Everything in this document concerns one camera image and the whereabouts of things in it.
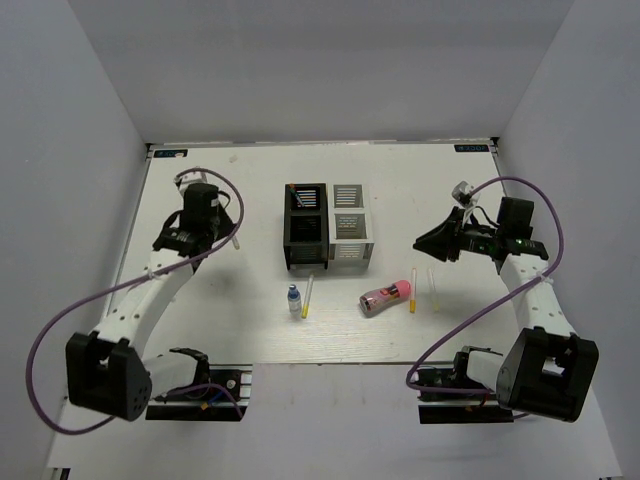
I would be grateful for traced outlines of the pale yellow capped white marker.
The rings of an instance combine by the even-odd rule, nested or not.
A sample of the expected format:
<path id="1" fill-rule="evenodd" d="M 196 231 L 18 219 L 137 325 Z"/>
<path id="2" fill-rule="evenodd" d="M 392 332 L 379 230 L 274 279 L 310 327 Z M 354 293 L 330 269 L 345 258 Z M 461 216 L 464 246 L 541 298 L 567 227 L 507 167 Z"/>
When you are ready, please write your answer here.
<path id="1" fill-rule="evenodd" d="M 440 302 L 439 302 L 438 292 L 437 292 L 436 283 L 435 283 L 434 270 L 432 268 L 427 269 L 426 278 L 428 283 L 429 299 L 431 302 L 433 312 L 438 313 L 440 311 Z"/>

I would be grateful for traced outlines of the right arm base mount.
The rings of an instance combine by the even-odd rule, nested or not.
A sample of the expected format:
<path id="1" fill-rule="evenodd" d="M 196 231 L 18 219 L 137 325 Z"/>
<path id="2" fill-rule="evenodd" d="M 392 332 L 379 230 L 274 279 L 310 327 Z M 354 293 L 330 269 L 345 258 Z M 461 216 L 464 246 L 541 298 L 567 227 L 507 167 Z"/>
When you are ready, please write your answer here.
<path id="1" fill-rule="evenodd" d="M 508 424 L 516 419 L 500 406 L 495 380 L 504 355 L 465 346 L 449 363 L 420 366 L 410 376 L 423 425 Z"/>

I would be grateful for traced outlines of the small blue capped bottle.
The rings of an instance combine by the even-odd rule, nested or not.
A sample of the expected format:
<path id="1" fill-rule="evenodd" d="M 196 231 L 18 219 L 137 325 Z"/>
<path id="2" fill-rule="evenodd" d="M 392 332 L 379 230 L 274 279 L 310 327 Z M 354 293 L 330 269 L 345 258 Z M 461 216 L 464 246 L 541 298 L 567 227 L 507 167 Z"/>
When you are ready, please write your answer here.
<path id="1" fill-rule="evenodd" d="M 300 291 L 294 284 L 288 287 L 287 302 L 290 314 L 294 317 L 299 317 L 302 312 L 302 299 Z"/>

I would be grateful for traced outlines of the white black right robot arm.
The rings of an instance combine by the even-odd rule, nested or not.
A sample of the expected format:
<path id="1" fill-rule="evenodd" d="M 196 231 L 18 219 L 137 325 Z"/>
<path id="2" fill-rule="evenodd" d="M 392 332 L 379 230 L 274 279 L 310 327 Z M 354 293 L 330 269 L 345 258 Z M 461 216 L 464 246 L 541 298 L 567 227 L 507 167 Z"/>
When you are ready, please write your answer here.
<path id="1" fill-rule="evenodd" d="M 449 367 L 411 369 L 408 380 L 420 401 L 448 411 L 437 423 L 499 423 L 518 414 L 574 422 L 582 412 L 599 351 L 564 316 L 549 277 L 554 266 L 532 238 L 533 213 L 533 202 L 504 197 L 496 224 L 483 225 L 470 208 L 455 207 L 413 244 L 443 262 L 463 252 L 490 258 L 519 328 L 506 353 L 465 346 Z"/>

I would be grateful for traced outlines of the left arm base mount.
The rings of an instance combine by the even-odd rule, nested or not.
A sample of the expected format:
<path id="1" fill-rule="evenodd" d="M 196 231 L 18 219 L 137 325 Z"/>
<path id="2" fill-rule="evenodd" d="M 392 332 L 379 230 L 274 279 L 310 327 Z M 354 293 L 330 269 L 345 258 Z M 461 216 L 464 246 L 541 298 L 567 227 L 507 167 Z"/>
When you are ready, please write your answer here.
<path id="1" fill-rule="evenodd" d="M 200 389 L 152 400 L 147 421 L 240 422 L 249 406 L 253 366 L 211 365 Z"/>

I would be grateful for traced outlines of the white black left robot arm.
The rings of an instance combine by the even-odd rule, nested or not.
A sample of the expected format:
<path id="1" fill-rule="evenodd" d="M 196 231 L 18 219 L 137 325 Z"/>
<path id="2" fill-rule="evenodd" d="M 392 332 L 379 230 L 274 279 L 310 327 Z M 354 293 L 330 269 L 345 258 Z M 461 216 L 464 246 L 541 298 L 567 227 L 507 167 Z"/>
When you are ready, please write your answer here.
<path id="1" fill-rule="evenodd" d="M 154 357 L 145 348 L 178 291 L 191 280 L 213 246 L 233 237 L 235 223 L 221 205 L 224 192 L 208 183 L 181 190 L 183 207 L 171 214 L 152 245 L 146 273 L 116 308 L 88 334 L 65 347 L 70 402 L 133 421 L 150 400 L 174 390 L 199 399 L 211 387 L 208 357 L 173 347 Z"/>

